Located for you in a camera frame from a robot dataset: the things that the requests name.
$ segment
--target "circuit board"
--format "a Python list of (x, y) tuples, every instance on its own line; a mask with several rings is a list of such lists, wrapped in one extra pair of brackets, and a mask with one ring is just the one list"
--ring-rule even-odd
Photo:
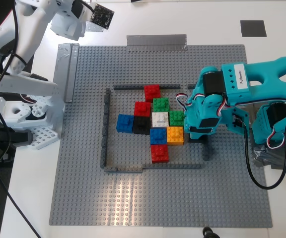
[(97, 24), (105, 29), (109, 29), (114, 11), (107, 9), (99, 4), (95, 5), (94, 13), (91, 16), (90, 21)]

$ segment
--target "black cable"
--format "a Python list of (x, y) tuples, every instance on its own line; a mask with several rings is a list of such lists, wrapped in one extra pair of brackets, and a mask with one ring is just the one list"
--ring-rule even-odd
[(246, 164), (247, 164), (247, 169), (248, 169), (248, 173), (250, 178), (252, 179), (252, 181), (259, 187), (262, 188), (264, 190), (271, 190), (273, 188), (276, 188), (277, 186), (279, 186), (279, 184), (282, 182), (282, 180), (284, 179), (285, 175), (286, 175), (286, 127), (284, 130), (284, 137), (285, 137), (285, 142), (284, 142), (284, 148), (285, 148), (285, 161), (284, 161), (284, 166), (283, 166), (283, 170), (281, 173), (280, 178), (278, 179), (278, 181), (273, 184), (272, 186), (263, 186), (260, 183), (258, 183), (258, 181), (256, 181), (256, 179), (254, 178), (251, 168), (250, 168), (250, 161), (249, 161), (249, 150), (248, 150), (248, 131), (247, 128), (245, 126), (244, 129), (244, 143), (245, 143), (245, 153), (246, 153)]
[(93, 8), (92, 8), (90, 5), (88, 5), (86, 2), (84, 2), (84, 1), (82, 1), (82, 0), (79, 0), (79, 2), (81, 2), (85, 7), (87, 7), (88, 9), (90, 9), (90, 11), (92, 11), (92, 13), (94, 13)]
[[(4, 68), (4, 70), (2, 71), (2, 73), (0, 74), (0, 82), (2, 81), (4, 75), (6, 74), (12, 60), (14, 59), (14, 55), (16, 54), (16, 50), (17, 50), (17, 45), (18, 45), (18, 21), (17, 21), (17, 16), (16, 16), (16, 9), (15, 9), (15, 1), (14, 4), (12, 6), (12, 11), (13, 11), (13, 17), (14, 17), (14, 24), (15, 24), (15, 38), (14, 38), (14, 47), (13, 47), (13, 52), (14, 54), (11, 54), (9, 56), (8, 62), (6, 63), (6, 66)], [(2, 160), (3, 156), (5, 155), (5, 153), (8, 151), (9, 147), (10, 147), (10, 133), (8, 130), (8, 127), (6, 125), (6, 122), (3, 118), (3, 116), (0, 113), (0, 120), (5, 128), (6, 131), (6, 135), (7, 135), (7, 146), (5, 147), (5, 149), (3, 150), (3, 153), (0, 157), (0, 161)], [(25, 222), (29, 225), (29, 227), (32, 229), (32, 231), (35, 233), (35, 235), (38, 238), (41, 238), (41, 236), (37, 233), (37, 231), (35, 230), (35, 228), (32, 226), (32, 224), (29, 222), (29, 220), (25, 217), (24, 213), (20, 210), (20, 208), (18, 207), (18, 205), (15, 203), (14, 199), (12, 198), (12, 196), (9, 194), (7, 187), (5, 186), (5, 184), (3, 183), (3, 181), (0, 178), (0, 184), (2, 186), (2, 188), (4, 189), (5, 193), (7, 194), (8, 198), (11, 200), (11, 202), (13, 203), (13, 205), (15, 206), (15, 208), (18, 210), (18, 212), (21, 214), (21, 216), (24, 218)]]

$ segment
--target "white wire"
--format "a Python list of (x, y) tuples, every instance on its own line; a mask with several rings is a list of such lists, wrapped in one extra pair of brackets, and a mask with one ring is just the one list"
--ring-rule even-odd
[(227, 103), (227, 100), (226, 98), (224, 98), (222, 105), (220, 106), (220, 108), (218, 108), (218, 116), (221, 116), (221, 110), (224, 108), (224, 105), (226, 105), (226, 103)]
[(269, 141), (270, 141), (271, 137), (274, 136), (274, 134), (275, 134), (275, 130), (274, 130), (274, 128), (273, 128), (272, 133), (271, 133), (271, 134), (268, 136), (268, 138), (267, 138), (267, 146), (268, 146), (270, 149), (278, 149), (278, 148), (280, 148), (281, 146), (283, 146), (283, 145), (284, 145), (284, 142), (285, 142), (285, 137), (283, 136), (283, 140), (282, 140), (282, 142), (281, 142), (280, 145), (275, 146), (275, 147), (271, 147), (270, 144), (269, 144)]
[(184, 105), (181, 101), (178, 100), (178, 98), (180, 98), (180, 97), (184, 97), (184, 98), (186, 98), (186, 100), (187, 100), (187, 99), (188, 99), (188, 96), (187, 96), (187, 95), (184, 95), (184, 94), (181, 94), (181, 95), (176, 96), (176, 101), (177, 101), (178, 105), (179, 105), (184, 111), (186, 111), (185, 105)]
[[(180, 97), (184, 97), (184, 98), (186, 99), (185, 103), (182, 103), (181, 101), (178, 100), (178, 98), (180, 98)], [(196, 95), (194, 96), (193, 100), (195, 100), (197, 97), (204, 97), (204, 95), (198, 93), (198, 94), (196, 94)], [(183, 108), (184, 110), (186, 110), (186, 106), (188, 107), (188, 106), (190, 106), (190, 105), (192, 104), (191, 102), (190, 102), (190, 103), (187, 103), (187, 101), (188, 101), (188, 95), (185, 94), (185, 93), (179, 93), (179, 94), (177, 94), (177, 96), (176, 96), (176, 101), (177, 101), (177, 103), (180, 105), (180, 107)]]
[(21, 94), (20, 94), (20, 97), (21, 97), (23, 100), (27, 101), (28, 103), (32, 103), (32, 104), (35, 104), (34, 102), (32, 102), (32, 101), (29, 101), (28, 99), (24, 98), (24, 97), (23, 97), (23, 95), (21, 95)]

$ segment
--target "table surface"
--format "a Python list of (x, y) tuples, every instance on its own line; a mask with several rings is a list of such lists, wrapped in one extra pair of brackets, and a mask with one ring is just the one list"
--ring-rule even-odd
[[(248, 63), (286, 56), (286, 2), (160, 2), (103, 3), (115, 14), (108, 31), (86, 32), (80, 45), (124, 46), (127, 35), (187, 34), (188, 45), (244, 44)], [(266, 38), (242, 38), (240, 20), (264, 20)], [(48, 27), (36, 51), (32, 72), (53, 79), (58, 44), (74, 42)], [(17, 149), (9, 192), (43, 238), (68, 237), (195, 237), (202, 228), (49, 226), (60, 142), (39, 151)], [(265, 167), (267, 185), (281, 171)], [(268, 191), (273, 227), (270, 229), (213, 228), (221, 238), (286, 237), (286, 177)], [(35, 237), (7, 199), (1, 238)]]

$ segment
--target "lego baseplate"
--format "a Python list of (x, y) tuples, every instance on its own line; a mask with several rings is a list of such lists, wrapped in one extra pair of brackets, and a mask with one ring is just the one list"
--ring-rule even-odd
[[(177, 92), (190, 94), (188, 84), (196, 83), (204, 66), (219, 68), (222, 63), (239, 61), (246, 62), (243, 45), (188, 46), (187, 51), (173, 52), (81, 46), (73, 100), (66, 104), (49, 224), (271, 227), (268, 194), (251, 181), (246, 170), (243, 136), (224, 126), (209, 137), (206, 157), (201, 150), (176, 151), (180, 146), (173, 146), (172, 153), (181, 158), (190, 153), (190, 159), (202, 163), (198, 170), (147, 168), (141, 173), (126, 173), (126, 169), (110, 173), (100, 167), (106, 113), (110, 115), (107, 141), (112, 145), (107, 163), (123, 168), (150, 162), (148, 136), (136, 135), (133, 140), (127, 138), (128, 133), (113, 131), (117, 114), (132, 115), (131, 107), (143, 99), (144, 91), (116, 90), (114, 85), (179, 84), (177, 91), (161, 89), (162, 97), (172, 98)], [(106, 88), (111, 90), (109, 106)], [(257, 180), (265, 183), (263, 168), (252, 169)]]

